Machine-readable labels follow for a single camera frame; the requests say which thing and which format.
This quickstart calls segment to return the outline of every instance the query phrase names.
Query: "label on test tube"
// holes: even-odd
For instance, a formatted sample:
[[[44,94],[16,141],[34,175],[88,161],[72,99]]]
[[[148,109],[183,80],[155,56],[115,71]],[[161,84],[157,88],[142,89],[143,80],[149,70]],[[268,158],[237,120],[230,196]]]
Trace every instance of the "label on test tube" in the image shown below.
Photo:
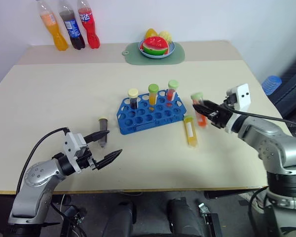
[[[173,101],[174,100],[174,97],[176,97],[176,91],[175,92],[173,92],[173,95],[172,95],[172,99],[171,99],[171,101]]]
[[[193,137],[193,129],[192,129],[191,122],[186,123],[186,130],[187,130],[188,137]]]

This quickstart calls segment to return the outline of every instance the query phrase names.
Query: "test tube with red liquid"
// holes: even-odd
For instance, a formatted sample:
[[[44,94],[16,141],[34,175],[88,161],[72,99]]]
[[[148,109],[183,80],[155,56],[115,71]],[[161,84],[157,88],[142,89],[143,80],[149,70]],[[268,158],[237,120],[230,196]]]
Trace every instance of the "test tube with red liquid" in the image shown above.
[[[167,91],[167,100],[173,101],[176,96],[177,88],[179,87],[179,82],[177,80],[170,80],[168,83],[169,89]]]
[[[193,101],[194,105],[199,105],[203,101],[203,93],[198,92],[191,95],[191,99]],[[197,111],[195,111],[196,120],[200,127],[206,127],[207,125],[207,119],[204,115],[199,114]]]

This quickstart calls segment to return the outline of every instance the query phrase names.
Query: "robotic arm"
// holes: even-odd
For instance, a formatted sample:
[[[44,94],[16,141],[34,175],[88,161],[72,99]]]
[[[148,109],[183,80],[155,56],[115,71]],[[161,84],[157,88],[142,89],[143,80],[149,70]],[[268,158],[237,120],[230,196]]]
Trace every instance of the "robotic arm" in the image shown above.
[[[226,132],[238,133],[238,138],[258,152],[267,172],[269,187],[265,208],[269,236],[296,236],[296,138],[267,120],[238,115],[229,107],[246,111],[250,105],[247,84],[227,92],[224,104],[200,101],[193,105],[212,125]]]
[[[91,167],[101,169],[118,157],[122,150],[112,152],[96,162],[87,144],[97,141],[109,131],[100,131],[83,137],[67,132],[63,153],[30,167],[24,176],[24,185],[17,194],[8,219],[7,237],[38,237],[44,223],[55,187],[75,172]]]

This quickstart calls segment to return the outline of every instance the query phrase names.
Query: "orange soda bottle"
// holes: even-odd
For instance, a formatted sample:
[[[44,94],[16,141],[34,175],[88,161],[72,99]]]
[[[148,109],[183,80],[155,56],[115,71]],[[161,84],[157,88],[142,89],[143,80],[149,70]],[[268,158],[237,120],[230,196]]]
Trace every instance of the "orange soda bottle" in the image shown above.
[[[44,0],[37,0],[36,2],[39,15],[48,31],[52,34],[56,48],[59,51],[66,50],[68,48],[68,44],[59,31],[58,23],[54,13],[51,11],[47,3],[44,2]]]

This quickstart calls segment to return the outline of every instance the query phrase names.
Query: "plate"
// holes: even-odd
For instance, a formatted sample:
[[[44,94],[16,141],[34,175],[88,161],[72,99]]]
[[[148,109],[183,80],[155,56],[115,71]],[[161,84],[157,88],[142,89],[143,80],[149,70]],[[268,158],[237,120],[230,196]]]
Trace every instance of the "plate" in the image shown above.
[[[146,57],[148,57],[148,58],[165,58],[165,57],[170,56],[170,55],[173,53],[173,51],[176,49],[176,45],[175,45],[173,42],[171,42],[171,43],[169,44],[169,53],[164,54],[164,55],[150,55],[150,54],[147,54],[147,53],[145,53],[144,51],[141,51],[141,50],[140,50],[140,46],[143,44],[143,42],[144,42],[144,40],[142,40],[142,41],[139,42],[139,44],[138,44],[138,50],[139,50],[144,56],[146,56]]]

